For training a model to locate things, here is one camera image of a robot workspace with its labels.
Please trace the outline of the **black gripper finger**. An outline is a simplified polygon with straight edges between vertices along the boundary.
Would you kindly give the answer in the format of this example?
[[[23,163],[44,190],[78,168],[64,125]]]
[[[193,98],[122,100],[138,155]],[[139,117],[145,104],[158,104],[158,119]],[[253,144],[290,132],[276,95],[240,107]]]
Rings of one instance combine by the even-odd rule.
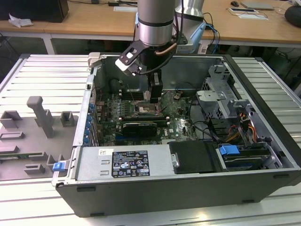
[[[158,103],[158,99],[161,97],[161,92],[163,89],[162,74],[161,72],[151,73],[150,79],[150,103]]]

